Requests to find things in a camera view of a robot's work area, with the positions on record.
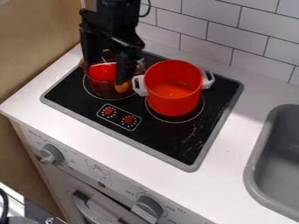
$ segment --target white pot handle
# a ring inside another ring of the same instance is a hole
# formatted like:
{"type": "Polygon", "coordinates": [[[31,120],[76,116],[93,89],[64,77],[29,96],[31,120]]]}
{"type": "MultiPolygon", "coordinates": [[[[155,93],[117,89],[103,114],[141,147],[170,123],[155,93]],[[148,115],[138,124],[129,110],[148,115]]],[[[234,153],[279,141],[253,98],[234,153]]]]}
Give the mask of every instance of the white pot handle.
{"type": "Polygon", "coordinates": [[[202,89],[208,89],[215,82],[214,74],[212,72],[203,71],[203,70],[202,73],[204,75],[204,84],[202,89]]]}
{"type": "Polygon", "coordinates": [[[135,92],[137,92],[140,96],[149,95],[148,90],[144,86],[144,74],[134,76],[132,79],[132,86],[135,92]]]}

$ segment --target white countertop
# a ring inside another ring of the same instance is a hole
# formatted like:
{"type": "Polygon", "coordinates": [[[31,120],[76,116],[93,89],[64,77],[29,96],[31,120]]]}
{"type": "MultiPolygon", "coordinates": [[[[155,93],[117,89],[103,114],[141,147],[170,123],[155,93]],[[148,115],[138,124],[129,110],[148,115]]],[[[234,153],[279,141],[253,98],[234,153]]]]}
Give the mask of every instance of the white countertop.
{"type": "Polygon", "coordinates": [[[217,224],[295,224],[249,195],[243,184],[243,170],[269,111],[281,104],[299,104],[299,87],[187,56],[165,45],[149,41],[146,44],[150,52],[189,60],[245,86],[195,172],[181,171],[40,102],[39,97],[49,87],[78,65],[78,45],[5,101],[0,111],[217,224]]]}

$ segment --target stove knob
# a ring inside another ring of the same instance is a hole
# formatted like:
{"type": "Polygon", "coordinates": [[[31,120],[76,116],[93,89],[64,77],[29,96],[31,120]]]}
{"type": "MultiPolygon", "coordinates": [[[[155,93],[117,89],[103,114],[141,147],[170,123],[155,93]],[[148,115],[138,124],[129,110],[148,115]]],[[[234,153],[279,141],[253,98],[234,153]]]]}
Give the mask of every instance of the stove knob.
{"type": "Polygon", "coordinates": [[[42,155],[40,163],[43,165],[60,165],[65,160],[59,149],[49,143],[41,149],[40,154],[42,155]]]}
{"type": "Polygon", "coordinates": [[[106,116],[111,116],[113,114],[113,109],[112,108],[105,108],[104,113],[106,116]]]}
{"type": "Polygon", "coordinates": [[[131,211],[150,224],[155,224],[163,214],[162,207],[148,196],[140,197],[131,211]]]}
{"type": "Polygon", "coordinates": [[[124,122],[125,122],[126,124],[132,124],[132,123],[134,122],[134,118],[133,118],[132,116],[126,116],[126,117],[124,118],[124,122]]]}

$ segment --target gray sink basin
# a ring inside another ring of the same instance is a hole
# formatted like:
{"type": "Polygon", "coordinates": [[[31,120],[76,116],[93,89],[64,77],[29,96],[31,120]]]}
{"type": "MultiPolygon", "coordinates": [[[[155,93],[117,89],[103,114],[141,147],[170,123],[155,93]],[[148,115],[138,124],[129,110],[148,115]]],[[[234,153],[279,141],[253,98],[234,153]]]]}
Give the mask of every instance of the gray sink basin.
{"type": "Polygon", "coordinates": [[[299,105],[274,108],[244,171],[250,195],[299,221],[299,105]]]}

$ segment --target black cooktop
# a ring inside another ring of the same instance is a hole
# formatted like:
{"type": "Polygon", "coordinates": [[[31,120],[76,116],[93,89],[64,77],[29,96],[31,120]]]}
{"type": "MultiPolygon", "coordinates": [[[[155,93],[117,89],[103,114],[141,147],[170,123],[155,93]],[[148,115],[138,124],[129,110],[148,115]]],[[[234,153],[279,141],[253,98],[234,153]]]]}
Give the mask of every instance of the black cooktop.
{"type": "MultiPolygon", "coordinates": [[[[149,53],[144,58],[147,67],[164,60],[149,53]]],[[[214,75],[216,81],[202,91],[198,107],[175,118],[155,113],[138,94],[120,100],[101,99],[93,93],[80,67],[45,93],[42,102],[191,172],[198,169],[243,89],[237,81],[214,75]],[[113,112],[106,115],[105,109],[113,112]],[[130,125],[125,123],[126,117],[133,118],[130,125]]]]}

